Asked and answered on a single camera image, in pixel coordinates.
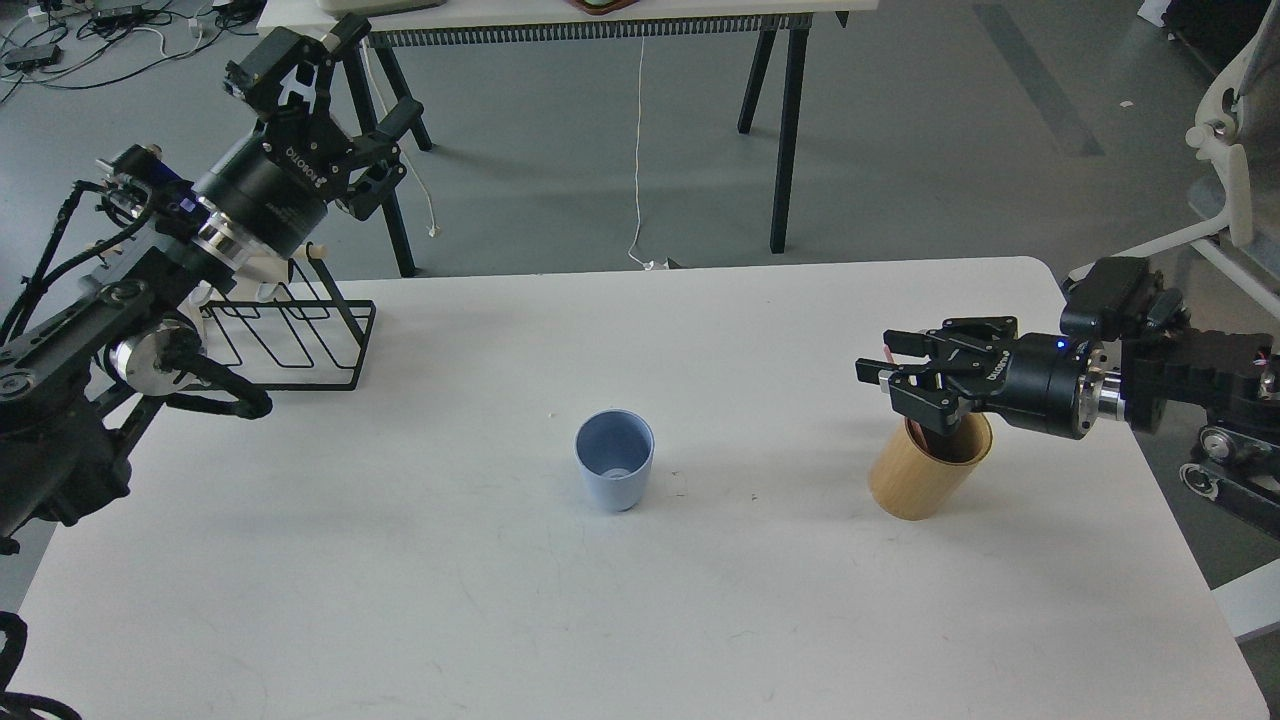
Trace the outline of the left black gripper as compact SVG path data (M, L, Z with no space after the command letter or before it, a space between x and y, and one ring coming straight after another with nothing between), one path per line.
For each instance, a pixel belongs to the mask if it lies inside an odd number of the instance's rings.
M252 109L256 126L193 186L207 210L196 243L233 272L252 256L289 258L334 202L367 220L403 179L401 138L422 104L401 99L374 129L349 136L330 113L337 65L371 29L348 14L321 38L276 27L241 63L227 64L224 88Z

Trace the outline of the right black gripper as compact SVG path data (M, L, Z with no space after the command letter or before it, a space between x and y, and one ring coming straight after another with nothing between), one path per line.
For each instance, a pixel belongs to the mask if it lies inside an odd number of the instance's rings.
M886 331L899 363L860 357L860 382L878 386L892 410L937 436L952 436L972 410L1009 425L1079 439L1085 375L1101 345L1055 334L1020 336L1014 316L966 316L928 331Z

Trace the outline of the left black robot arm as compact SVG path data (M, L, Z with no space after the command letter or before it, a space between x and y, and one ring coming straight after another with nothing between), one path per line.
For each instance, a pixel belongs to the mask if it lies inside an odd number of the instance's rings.
M401 99L358 136L330 111L335 68L369 35L348 14L323 37L278 27L227 68L252 132L197 181L132 146L61 205L3 320L3 552L41 519L70 527L129 492L129 452L160 407L266 416L268 392L210 359L180 305L229 292L260 254L291 258L330 205L365 220L404 176Z

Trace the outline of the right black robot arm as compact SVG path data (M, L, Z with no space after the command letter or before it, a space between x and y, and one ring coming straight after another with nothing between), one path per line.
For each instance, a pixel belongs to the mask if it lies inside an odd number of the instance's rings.
M1080 439L1101 419L1152 433L1167 404L1203 409L1184 486L1277 534L1277 355L1268 334L1199 331L1181 292L1144 258L1098 260L1066 293L1057 334L1020 333L1014 316L946 319L886 331L908 363L856 361L892 410L951 436L992 413L1009 425Z

